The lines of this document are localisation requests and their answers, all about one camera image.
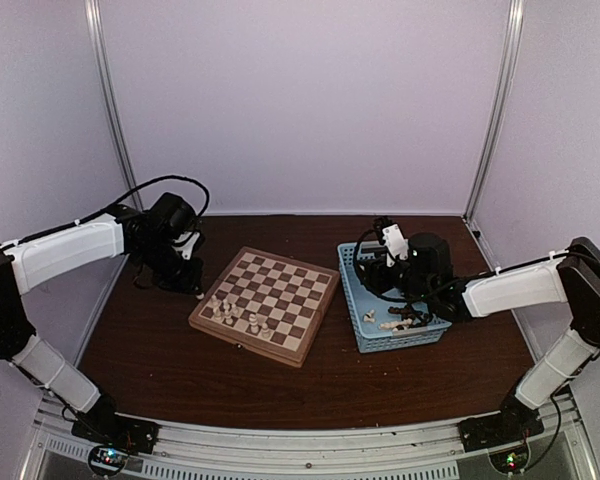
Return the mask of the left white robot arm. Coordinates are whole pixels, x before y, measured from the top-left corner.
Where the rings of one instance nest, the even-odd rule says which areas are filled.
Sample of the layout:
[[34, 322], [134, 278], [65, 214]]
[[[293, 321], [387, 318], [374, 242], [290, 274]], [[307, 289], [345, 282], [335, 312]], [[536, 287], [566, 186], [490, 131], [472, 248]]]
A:
[[106, 396], [44, 340], [28, 318], [23, 298], [37, 287], [101, 260], [126, 257], [177, 293], [202, 295], [200, 213], [182, 197], [164, 193], [147, 210], [114, 202], [99, 212], [29, 237], [0, 243], [0, 360], [86, 414], [86, 429], [103, 444], [124, 433]]

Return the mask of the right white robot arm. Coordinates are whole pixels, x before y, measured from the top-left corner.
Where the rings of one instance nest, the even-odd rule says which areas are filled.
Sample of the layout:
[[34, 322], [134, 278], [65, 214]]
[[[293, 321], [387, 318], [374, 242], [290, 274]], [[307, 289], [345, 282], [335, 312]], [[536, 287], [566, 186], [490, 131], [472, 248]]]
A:
[[499, 440], [515, 440], [531, 424], [531, 411], [600, 355], [600, 250], [586, 237], [564, 250], [474, 276], [453, 271], [450, 246], [434, 233], [404, 238], [397, 225], [378, 235], [382, 254], [355, 259], [361, 284], [379, 298], [398, 290], [406, 307], [423, 304], [449, 322], [501, 312], [560, 313], [563, 333], [512, 388], [493, 419]]

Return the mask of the white queen chess piece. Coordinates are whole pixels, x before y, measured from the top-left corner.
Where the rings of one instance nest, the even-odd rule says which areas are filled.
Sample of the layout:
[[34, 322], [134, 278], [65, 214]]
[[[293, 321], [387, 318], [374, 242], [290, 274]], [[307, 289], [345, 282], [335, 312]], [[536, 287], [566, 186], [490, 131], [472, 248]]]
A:
[[258, 323], [258, 318], [256, 314], [250, 314], [249, 315], [249, 330], [252, 334], [257, 335], [259, 333], [260, 330], [260, 326]]

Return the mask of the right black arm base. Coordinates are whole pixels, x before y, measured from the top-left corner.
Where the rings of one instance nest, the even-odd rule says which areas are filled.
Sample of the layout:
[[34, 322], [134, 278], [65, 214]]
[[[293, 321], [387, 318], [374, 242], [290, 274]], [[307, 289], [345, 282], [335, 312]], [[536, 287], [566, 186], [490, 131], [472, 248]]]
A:
[[504, 398], [497, 413], [469, 417], [458, 424], [464, 450], [472, 452], [523, 441], [544, 432], [538, 409], [530, 409], [513, 390]]

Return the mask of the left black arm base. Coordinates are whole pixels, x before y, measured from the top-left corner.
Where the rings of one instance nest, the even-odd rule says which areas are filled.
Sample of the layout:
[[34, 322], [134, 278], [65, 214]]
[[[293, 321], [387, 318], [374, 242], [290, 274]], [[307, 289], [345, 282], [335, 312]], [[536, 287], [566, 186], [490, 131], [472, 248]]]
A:
[[71, 433], [79, 438], [131, 454], [151, 454], [157, 442], [157, 423], [118, 414], [115, 401], [108, 394], [102, 394], [87, 412], [75, 411], [74, 416]]

